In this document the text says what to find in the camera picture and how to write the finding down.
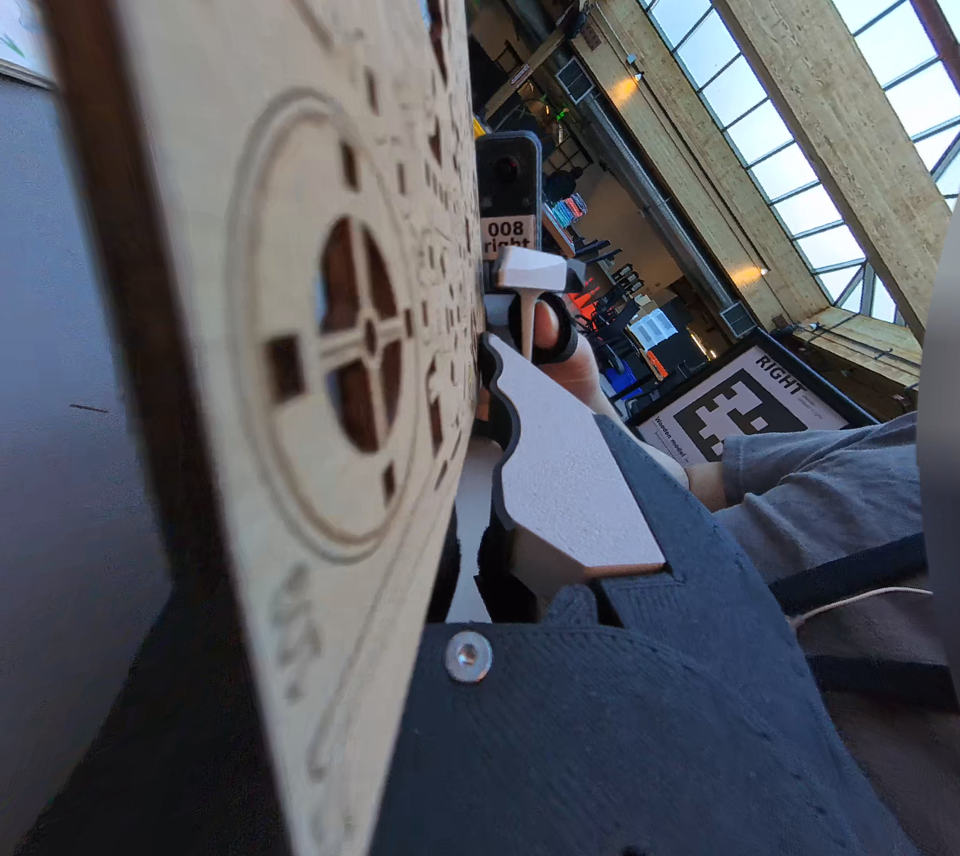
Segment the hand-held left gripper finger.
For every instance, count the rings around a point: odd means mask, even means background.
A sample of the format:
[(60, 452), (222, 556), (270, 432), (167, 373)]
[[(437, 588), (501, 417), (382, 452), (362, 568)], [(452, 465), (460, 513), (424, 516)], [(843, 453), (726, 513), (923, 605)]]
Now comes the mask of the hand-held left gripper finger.
[(483, 336), (479, 363), (501, 450), (477, 554), (482, 599), (551, 602), (567, 586), (664, 572), (593, 411), (498, 336)]

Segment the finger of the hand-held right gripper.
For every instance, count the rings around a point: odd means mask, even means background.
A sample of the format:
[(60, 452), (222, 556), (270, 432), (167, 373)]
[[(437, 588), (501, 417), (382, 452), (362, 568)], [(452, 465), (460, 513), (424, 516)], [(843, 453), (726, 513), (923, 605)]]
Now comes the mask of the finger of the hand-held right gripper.
[(493, 265), (493, 283), (497, 290), (513, 292), (518, 297), (520, 347), (529, 362), (534, 349), (536, 304), (544, 293), (564, 292), (568, 275), (568, 262), (562, 256), (514, 246), (499, 250)]

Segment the laser-cut wooden parts sheet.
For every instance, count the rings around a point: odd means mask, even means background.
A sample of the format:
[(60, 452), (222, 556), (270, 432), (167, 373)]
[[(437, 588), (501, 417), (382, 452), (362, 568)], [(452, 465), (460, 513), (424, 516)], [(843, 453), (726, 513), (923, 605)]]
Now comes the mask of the laser-cut wooden parts sheet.
[(174, 573), (294, 854), (371, 854), (474, 422), (464, 0), (42, 0)]

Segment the person's right forearm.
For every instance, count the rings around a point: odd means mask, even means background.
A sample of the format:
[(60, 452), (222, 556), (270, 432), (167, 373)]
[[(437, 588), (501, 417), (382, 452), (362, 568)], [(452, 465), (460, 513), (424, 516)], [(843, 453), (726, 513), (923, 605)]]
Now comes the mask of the person's right forearm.
[(711, 513), (725, 510), (730, 505), (723, 470), (721, 462), (694, 464), (684, 468), (689, 491)]

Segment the person's right hand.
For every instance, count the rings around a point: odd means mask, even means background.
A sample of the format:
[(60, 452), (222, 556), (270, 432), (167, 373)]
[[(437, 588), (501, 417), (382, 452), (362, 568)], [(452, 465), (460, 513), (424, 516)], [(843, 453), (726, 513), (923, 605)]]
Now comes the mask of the person's right hand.
[(572, 328), (568, 314), (558, 315), (546, 295), (537, 301), (534, 314), (534, 347), (546, 359), (539, 368), (595, 414), (618, 419), (602, 390), (593, 348)]

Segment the white paper notice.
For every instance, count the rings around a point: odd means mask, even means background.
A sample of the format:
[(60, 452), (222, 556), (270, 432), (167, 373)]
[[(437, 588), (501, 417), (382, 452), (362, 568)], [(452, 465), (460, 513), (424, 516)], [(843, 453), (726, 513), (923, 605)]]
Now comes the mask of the white paper notice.
[(628, 324), (627, 332), (644, 352), (652, 351), (655, 346), (678, 334), (676, 326), (661, 308), (654, 308), (645, 315), (636, 315)]

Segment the framed marker sign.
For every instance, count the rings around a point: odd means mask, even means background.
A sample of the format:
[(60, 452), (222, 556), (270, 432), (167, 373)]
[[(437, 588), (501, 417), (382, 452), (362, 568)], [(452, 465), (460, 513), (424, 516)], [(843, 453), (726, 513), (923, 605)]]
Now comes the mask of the framed marker sign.
[(681, 466), (717, 463), (730, 439), (879, 424), (789, 349), (757, 331), (641, 398), (630, 427)]

